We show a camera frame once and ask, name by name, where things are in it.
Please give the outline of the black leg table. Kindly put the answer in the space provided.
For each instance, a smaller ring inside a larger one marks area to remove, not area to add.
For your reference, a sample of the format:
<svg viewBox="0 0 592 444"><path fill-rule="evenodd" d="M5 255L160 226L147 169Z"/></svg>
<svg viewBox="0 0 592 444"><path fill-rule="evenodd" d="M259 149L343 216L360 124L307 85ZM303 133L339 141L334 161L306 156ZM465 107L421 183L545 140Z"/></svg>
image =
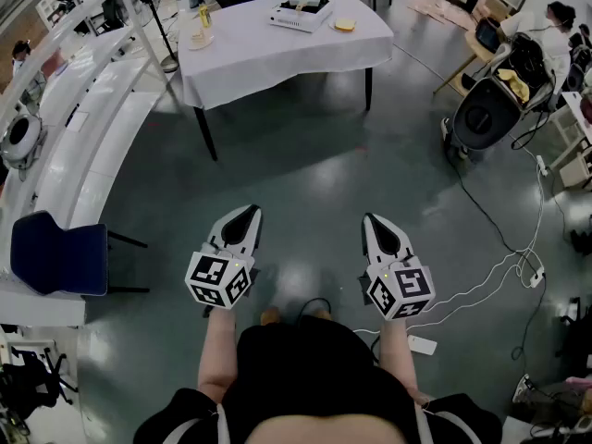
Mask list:
<svg viewBox="0 0 592 444"><path fill-rule="evenodd" d="M366 68L364 70L364 96L365 96L365 111L369 112L372 105L372 95L373 95L373 69ZM198 126L203 136L203 141L205 146L212 158L213 161L217 162L218 157L216 153L216 147L207 123L207 119L205 117L204 111L202 108L197 106L193 107L194 115L197 119Z"/></svg>

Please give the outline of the dark blue-black box-shaped device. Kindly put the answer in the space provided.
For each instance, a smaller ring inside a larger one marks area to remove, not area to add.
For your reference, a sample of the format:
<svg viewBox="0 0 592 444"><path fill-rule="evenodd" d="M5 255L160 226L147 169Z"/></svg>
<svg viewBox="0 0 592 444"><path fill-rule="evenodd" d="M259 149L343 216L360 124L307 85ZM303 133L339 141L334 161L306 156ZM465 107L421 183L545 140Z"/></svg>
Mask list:
<svg viewBox="0 0 592 444"><path fill-rule="evenodd" d="M499 27L500 23L491 17L481 18L475 27L476 40L492 54L500 47Z"/></svg>

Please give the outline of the white round fan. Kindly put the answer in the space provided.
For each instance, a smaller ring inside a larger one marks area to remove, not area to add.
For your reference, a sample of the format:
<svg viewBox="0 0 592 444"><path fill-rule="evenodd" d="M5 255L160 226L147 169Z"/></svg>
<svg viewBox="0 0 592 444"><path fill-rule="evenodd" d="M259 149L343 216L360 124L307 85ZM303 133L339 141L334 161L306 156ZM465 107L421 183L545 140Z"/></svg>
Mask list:
<svg viewBox="0 0 592 444"><path fill-rule="evenodd" d="M46 134L40 118L18 115L10 122L0 142L0 156L10 167L26 170L41 151Z"/></svg>

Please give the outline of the flat cardboard sheets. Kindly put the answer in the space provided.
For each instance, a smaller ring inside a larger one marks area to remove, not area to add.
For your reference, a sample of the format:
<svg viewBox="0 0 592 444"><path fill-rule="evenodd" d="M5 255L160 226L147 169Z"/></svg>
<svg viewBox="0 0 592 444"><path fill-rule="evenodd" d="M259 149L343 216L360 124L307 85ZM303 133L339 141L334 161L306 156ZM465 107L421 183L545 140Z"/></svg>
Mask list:
<svg viewBox="0 0 592 444"><path fill-rule="evenodd" d="M476 28L475 18L470 13L447 0L408 0L407 7L442 24L450 22L466 31Z"/></svg>

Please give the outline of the white sandwich maker appliance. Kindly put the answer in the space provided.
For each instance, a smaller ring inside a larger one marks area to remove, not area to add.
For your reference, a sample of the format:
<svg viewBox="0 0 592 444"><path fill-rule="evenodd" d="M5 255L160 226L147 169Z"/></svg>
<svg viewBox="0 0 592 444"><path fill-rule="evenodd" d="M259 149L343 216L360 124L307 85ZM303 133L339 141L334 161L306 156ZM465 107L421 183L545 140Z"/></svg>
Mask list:
<svg viewBox="0 0 592 444"><path fill-rule="evenodd" d="M282 28L313 33L332 14L333 7L334 3L331 0L306 4L299 2L296 5L286 1L271 9L268 22Z"/></svg>

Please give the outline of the person's left forearm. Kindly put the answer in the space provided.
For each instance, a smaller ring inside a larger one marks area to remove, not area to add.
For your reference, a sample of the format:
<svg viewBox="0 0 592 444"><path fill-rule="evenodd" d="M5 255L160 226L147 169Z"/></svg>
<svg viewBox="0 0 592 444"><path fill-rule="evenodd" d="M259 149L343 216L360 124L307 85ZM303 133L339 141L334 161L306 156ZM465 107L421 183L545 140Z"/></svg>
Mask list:
<svg viewBox="0 0 592 444"><path fill-rule="evenodd" d="M238 376L236 314L215 308L209 315L197 389L220 403Z"/></svg>

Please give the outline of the grey black round chair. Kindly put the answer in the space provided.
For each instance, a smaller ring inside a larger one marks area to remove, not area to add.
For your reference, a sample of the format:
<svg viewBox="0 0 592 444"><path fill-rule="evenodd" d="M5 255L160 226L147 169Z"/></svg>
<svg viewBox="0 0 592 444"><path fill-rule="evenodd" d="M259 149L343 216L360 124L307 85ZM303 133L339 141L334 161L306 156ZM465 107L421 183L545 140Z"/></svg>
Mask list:
<svg viewBox="0 0 592 444"><path fill-rule="evenodd" d="M500 142L523 118L524 109L497 75L477 80L451 118L442 120L445 153L484 152Z"/></svg>

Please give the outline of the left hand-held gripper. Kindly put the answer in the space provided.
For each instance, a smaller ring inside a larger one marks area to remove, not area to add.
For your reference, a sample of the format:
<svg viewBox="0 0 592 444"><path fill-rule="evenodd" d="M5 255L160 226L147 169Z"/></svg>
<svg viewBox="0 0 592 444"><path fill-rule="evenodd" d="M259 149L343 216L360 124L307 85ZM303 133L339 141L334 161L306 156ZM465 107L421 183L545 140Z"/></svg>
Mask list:
<svg viewBox="0 0 592 444"><path fill-rule="evenodd" d="M263 212L244 205L219 218L199 252L194 252L184 278L198 303L231 310L249 290L255 275Z"/></svg>

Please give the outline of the light wooden round table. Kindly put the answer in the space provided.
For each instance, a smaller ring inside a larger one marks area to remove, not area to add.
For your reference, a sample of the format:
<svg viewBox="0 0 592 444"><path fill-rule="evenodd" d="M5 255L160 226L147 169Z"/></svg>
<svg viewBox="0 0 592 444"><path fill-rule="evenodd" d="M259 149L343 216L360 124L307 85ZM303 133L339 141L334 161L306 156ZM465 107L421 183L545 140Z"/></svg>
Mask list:
<svg viewBox="0 0 592 444"><path fill-rule="evenodd" d="M468 90L462 85L462 76L464 71L477 59L486 65L494 57L494 54L487 50L486 47L476 39L474 31L467 31L464 34L464 39L467 46L471 50L470 56L433 91L434 95L449 85L458 94L465 96L468 93Z"/></svg>

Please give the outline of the blue padded chair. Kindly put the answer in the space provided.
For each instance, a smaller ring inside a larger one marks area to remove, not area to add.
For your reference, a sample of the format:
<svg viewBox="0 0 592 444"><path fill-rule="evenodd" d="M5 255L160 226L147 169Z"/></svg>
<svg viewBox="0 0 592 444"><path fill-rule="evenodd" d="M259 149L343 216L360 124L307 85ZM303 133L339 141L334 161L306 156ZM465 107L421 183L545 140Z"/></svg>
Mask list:
<svg viewBox="0 0 592 444"><path fill-rule="evenodd" d="M20 218L12 227L10 268L19 280L42 296L55 292L97 297L112 292L148 292L147 288L110 285L111 240L148 247L104 224L63 229L50 213L35 212Z"/></svg>

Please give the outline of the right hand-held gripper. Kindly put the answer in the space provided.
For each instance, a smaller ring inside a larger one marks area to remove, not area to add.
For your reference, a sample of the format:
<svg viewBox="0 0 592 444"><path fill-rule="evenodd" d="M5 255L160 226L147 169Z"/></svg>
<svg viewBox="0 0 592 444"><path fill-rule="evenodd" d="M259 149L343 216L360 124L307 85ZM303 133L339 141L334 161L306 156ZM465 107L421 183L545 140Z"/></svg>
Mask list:
<svg viewBox="0 0 592 444"><path fill-rule="evenodd" d="M364 302L373 304L383 319L417 316L434 300L436 293L428 269L413 254L407 234L393 222L365 214L363 251L369 264L359 277ZM389 265L378 264L383 256L397 260Z"/></svg>

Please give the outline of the person's black shirt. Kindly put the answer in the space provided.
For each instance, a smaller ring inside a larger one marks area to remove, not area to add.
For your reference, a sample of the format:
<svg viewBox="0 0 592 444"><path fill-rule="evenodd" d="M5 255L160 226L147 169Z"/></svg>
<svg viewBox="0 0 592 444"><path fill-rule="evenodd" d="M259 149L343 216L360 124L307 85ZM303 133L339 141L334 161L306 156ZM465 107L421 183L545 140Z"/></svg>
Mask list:
<svg viewBox="0 0 592 444"><path fill-rule="evenodd" d="M410 393L333 319L237 331L237 359L220 403L179 389L133 444L501 444L495 414L463 393Z"/></svg>

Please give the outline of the person's right forearm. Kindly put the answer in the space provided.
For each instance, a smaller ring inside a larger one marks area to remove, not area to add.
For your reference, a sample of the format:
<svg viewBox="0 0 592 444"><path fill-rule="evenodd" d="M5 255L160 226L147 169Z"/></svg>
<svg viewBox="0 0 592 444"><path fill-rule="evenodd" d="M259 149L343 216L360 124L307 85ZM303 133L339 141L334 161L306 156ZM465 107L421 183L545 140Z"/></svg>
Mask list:
<svg viewBox="0 0 592 444"><path fill-rule="evenodd" d="M395 376L410 393L417 392L417 377L404 320L382 324L379 347L379 366Z"/></svg>

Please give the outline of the white tablecloth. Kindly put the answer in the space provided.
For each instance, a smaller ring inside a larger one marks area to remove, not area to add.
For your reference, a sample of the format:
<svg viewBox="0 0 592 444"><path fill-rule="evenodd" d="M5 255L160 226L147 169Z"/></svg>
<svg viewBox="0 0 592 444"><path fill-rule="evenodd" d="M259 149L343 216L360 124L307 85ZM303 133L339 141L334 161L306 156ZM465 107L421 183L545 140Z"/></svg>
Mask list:
<svg viewBox="0 0 592 444"><path fill-rule="evenodd" d="M285 0L254 0L214 11L207 33L213 42L190 51L190 37L202 30L198 17L179 25L179 69L186 105L209 110L272 88L294 76L374 68L392 57L393 32L360 0L331 0L332 14L313 33L271 25L271 9ZM329 27L337 18L355 19L354 32Z"/></svg>

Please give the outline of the white curved desk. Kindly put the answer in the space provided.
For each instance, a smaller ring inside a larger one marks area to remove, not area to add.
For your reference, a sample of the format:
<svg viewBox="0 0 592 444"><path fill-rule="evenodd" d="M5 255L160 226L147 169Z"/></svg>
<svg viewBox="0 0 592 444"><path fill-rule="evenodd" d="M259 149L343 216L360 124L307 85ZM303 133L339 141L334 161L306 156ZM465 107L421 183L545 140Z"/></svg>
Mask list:
<svg viewBox="0 0 592 444"><path fill-rule="evenodd" d="M17 220L38 210L49 212L61 228L98 223L131 143L159 97L134 89L150 57L117 59L133 33L124 27L91 38L49 80L40 109L47 130L43 148L26 173L10 169L0 194L0 323L84 323L81 296L42 296L12 273L11 233Z"/></svg>

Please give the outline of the white flat power adapter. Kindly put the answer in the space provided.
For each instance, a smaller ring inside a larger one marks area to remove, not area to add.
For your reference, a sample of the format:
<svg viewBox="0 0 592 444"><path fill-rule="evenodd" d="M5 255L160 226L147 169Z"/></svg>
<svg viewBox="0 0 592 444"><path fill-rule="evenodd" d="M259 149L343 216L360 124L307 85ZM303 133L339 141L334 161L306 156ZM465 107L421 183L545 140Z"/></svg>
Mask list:
<svg viewBox="0 0 592 444"><path fill-rule="evenodd" d="M411 352L423 354L426 356L433 356L438 346L436 341L414 335L409 335L407 340Z"/></svg>

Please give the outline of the black swivel chair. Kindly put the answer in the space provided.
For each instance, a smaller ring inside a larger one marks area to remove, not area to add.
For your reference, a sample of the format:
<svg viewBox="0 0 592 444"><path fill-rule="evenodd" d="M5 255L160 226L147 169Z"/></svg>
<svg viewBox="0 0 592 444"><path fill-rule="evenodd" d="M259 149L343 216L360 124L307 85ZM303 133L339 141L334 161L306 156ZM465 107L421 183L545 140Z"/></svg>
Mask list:
<svg viewBox="0 0 592 444"><path fill-rule="evenodd" d="M60 375L61 366L68 356L60 353L53 363L50 349L44 348L43 351L46 364L32 351L11 347L10 352L21 358L23 364L3 364L0 369L0 403L11 417L21 421L28 419L38 408L55 407L59 397L68 405L73 405L64 388L79 392Z"/></svg>

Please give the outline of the white low shelf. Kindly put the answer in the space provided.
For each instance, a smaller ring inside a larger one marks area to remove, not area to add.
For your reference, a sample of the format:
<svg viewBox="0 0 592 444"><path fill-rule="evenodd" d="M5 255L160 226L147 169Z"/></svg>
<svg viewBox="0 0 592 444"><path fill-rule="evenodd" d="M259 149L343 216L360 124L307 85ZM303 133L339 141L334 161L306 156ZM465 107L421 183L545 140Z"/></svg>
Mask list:
<svg viewBox="0 0 592 444"><path fill-rule="evenodd" d="M565 148L550 169L559 169L565 188L592 191L592 86L581 92L563 92L561 100L564 104L552 114L551 124Z"/></svg>

